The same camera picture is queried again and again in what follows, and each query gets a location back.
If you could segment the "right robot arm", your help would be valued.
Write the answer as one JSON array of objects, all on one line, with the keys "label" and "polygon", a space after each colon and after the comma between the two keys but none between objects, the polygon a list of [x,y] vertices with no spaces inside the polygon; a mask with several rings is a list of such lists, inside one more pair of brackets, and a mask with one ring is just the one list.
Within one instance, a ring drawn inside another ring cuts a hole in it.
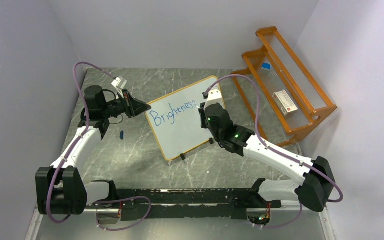
[{"label": "right robot arm", "polygon": [[324,157],[304,157],[264,140],[253,130],[234,124],[221,104],[198,107],[201,127],[226,151],[260,161],[285,174],[288,180],[265,180],[250,193],[250,202],[262,207],[272,201],[296,201],[322,212],[337,187],[330,163]]}]

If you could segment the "aluminium rail frame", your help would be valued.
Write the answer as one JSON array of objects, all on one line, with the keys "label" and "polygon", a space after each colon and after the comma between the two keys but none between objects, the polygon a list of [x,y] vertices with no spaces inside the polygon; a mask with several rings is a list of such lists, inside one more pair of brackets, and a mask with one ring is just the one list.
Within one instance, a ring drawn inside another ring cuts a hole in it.
[{"label": "aluminium rail frame", "polygon": [[313,212],[286,201],[271,210],[270,223],[261,227],[249,220],[167,218],[118,221],[110,231],[100,229],[93,212],[75,215],[61,224],[33,212],[23,240],[334,240],[328,212]]}]

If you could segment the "orange wooden rack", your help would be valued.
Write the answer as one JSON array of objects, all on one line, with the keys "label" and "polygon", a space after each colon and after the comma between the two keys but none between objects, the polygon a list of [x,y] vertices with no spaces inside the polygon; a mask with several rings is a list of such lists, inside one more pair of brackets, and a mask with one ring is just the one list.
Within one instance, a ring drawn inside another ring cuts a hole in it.
[{"label": "orange wooden rack", "polygon": [[[261,40],[262,46],[242,54],[246,68],[233,71],[232,81],[254,118],[256,111],[252,109],[251,102],[235,76],[253,77],[288,137],[277,145],[285,147],[299,143],[329,117],[337,106],[275,26],[260,28],[255,35]],[[261,70],[262,63],[271,64],[271,70]],[[282,90],[287,91],[298,107],[298,111],[288,116],[283,116],[273,99],[273,93]]]}]

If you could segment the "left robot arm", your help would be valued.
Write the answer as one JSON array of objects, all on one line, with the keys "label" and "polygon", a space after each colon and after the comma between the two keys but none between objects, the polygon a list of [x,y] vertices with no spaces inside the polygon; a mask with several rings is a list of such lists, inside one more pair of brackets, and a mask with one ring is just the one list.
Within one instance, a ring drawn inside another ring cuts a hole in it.
[{"label": "left robot arm", "polygon": [[134,98],[127,89],[107,101],[106,90],[99,85],[87,87],[82,99],[86,104],[81,112],[76,135],[62,155],[49,167],[35,174],[38,211],[42,215],[80,215],[88,205],[101,203],[114,207],[119,200],[112,180],[93,180],[84,183],[81,172],[92,150],[104,138],[110,118],[134,118],[152,107]]}]

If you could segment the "blue white small object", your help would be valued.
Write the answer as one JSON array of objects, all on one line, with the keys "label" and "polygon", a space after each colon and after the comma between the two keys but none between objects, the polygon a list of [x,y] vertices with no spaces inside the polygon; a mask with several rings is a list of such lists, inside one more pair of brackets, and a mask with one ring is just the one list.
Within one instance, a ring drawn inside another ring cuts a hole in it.
[{"label": "blue white small object", "polygon": [[270,63],[263,62],[261,65],[261,70],[262,71],[270,71],[272,69],[272,66]]}]

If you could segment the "yellow framed whiteboard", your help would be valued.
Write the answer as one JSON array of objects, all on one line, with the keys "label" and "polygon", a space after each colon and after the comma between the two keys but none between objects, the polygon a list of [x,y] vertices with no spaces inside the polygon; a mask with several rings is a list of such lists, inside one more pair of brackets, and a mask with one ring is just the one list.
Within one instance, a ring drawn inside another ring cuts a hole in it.
[{"label": "yellow framed whiteboard", "polygon": [[148,103],[151,109],[145,115],[165,160],[172,161],[213,137],[201,128],[196,106],[206,101],[203,92],[217,80],[209,76]]}]

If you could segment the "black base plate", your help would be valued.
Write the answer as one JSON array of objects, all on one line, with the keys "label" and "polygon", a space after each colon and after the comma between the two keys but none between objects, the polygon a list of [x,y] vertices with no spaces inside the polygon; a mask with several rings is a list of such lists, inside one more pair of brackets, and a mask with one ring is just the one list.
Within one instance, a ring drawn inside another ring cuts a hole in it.
[{"label": "black base plate", "polygon": [[254,188],[118,189],[122,203],[92,204],[87,212],[121,213],[121,221],[183,218],[230,218],[247,220],[252,209],[279,209],[280,200],[267,202]]}]

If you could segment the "white red box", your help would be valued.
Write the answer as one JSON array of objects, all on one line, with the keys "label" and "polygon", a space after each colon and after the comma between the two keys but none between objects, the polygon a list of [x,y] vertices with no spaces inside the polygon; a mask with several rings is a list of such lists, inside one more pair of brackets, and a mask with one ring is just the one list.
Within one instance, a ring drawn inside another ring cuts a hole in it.
[{"label": "white red box", "polygon": [[285,117],[299,110],[295,102],[285,90],[274,92],[272,97]]}]

